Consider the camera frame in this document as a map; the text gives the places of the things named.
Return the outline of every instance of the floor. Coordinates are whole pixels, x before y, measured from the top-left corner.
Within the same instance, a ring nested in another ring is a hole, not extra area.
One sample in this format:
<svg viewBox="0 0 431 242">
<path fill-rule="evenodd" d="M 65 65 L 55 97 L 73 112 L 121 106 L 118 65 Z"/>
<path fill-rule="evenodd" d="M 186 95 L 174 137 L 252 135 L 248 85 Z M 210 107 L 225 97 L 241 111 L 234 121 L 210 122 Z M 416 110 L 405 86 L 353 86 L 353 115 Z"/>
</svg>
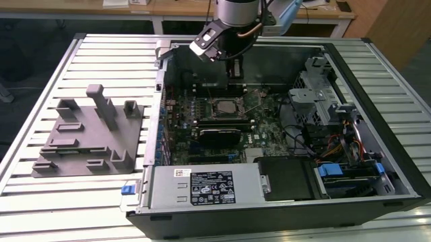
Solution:
<svg viewBox="0 0 431 242">
<path fill-rule="evenodd" d="M 197 34 L 202 30 L 202 25 L 202 22 L 189 23 L 187 26 L 185 22 L 166 22 L 165 28 L 167 34 Z M 19 52 L 7 52 L 6 48 L 0 47 L 0 71 L 2 66 L 13 65 L 11 63 L 19 64 L 14 65 L 18 73 L 26 74 L 26 71 L 33 71 L 33 74 L 22 81 L 2 80 L 2 84 L 10 89 L 17 100 L 13 103 L 0 102 L 0 160 L 75 33 L 153 34 L 154 30 L 149 21 L 69 20 L 63 23 L 55 20 L 0 19 L 0 46 L 5 46 L 5 43 L 11 44 L 13 41 L 13 45 L 21 47 L 25 56 L 21 58 Z M 431 69 L 428 68 L 430 62 L 431 42 L 425 45 L 402 72 L 429 104 L 431 104 L 431 95 L 428 94 L 431 85 Z"/>
</svg>

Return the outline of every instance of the open computer tower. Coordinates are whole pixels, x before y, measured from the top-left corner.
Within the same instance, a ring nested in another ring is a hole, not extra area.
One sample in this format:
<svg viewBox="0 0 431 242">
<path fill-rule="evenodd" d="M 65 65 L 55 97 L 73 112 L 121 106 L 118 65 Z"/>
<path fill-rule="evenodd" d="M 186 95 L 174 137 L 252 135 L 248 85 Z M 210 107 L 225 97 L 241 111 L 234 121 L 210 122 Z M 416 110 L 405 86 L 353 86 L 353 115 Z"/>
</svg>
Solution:
<svg viewBox="0 0 431 242">
<path fill-rule="evenodd" d="M 428 203 L 428 181 L 334 45 L 264 40 L 241 61 L 245 77 L 229 80 L 225 63 L 178 42 L 161 62 L 154 163 L 127 213 L 146 235 L 354 226 Z"/>
</svg>

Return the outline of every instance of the slotted metal surface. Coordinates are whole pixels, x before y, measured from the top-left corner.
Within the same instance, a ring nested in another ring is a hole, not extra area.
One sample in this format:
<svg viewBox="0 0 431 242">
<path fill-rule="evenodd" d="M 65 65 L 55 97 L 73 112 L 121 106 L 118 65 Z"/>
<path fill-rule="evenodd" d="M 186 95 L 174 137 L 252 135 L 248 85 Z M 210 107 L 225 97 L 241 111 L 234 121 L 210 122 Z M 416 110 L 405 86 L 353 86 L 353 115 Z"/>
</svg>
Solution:
<svg viewBox="0 0 431 242">
<path fill-rule="evenodd" d="M 142 177 L 150 117 L 146 108 L 135 173 L 35 179 L 30 176 L 58 113 L 53 109 L 63 97 L 79 105 L 93 105 L 86 97 L 89 84 L 103 84 L 115 105 L 126 100 L 153 105 L 158 69 L 155 46 L 161 38 L 190 40 L 185 36 L 89 35 L 75 40 L 42 94 L 31 117 L 2 163 L 2 241 L 150 241 L 125 216 L 121 187 Z M 353 69 L 386 121 L 424 175 L 431 181 L 431 117 L 428 107 L 398 73 L 357 39 L 268 38 L 274 42 L 333 42 Z M 190 241 L 428 241 L 431 207 L 389 214 L 354 227 L 194 238 Z"/>
</svg>

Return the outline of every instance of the power supply label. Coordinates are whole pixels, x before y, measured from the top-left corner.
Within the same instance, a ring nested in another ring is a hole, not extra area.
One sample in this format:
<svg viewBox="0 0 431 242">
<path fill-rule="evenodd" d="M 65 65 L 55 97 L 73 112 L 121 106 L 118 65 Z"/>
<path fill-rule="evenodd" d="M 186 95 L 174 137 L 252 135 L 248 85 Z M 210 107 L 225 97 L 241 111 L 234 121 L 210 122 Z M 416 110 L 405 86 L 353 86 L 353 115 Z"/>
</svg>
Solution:
<svg viewBox="0 0 431 242">
<path fill-rule="evenodd" d="M 190 183 L 190 201 L 194 206 L 237 202 L 232 171 L 193 173 Z"/>
</svg>

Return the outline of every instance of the white label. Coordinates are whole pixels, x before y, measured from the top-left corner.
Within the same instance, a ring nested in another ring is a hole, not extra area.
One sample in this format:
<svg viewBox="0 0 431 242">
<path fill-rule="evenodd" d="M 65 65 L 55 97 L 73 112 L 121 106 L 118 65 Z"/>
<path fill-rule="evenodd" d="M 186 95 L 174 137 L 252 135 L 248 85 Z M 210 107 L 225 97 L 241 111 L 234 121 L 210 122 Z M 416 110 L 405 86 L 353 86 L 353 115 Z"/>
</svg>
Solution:
<svg viewBox="0 0 431 242">
<path fill-rule="evenodd" d="M 234 195 L 234 194 L 229 194 L 229 195 L 225 195 L 222 198 L 224 198 L 224 199 L 236 198 L 236 195 Z"/>
<path fill-rule="evenodd" d="M 186 177 L 190 176 L 191 169 L 175 169 L 174 170 L 174 177 Z"/>
<path fill-rule="evenodd" d="M 150 14 L 149 11 L 130 11 L 133 14 Z"/>
</svg>

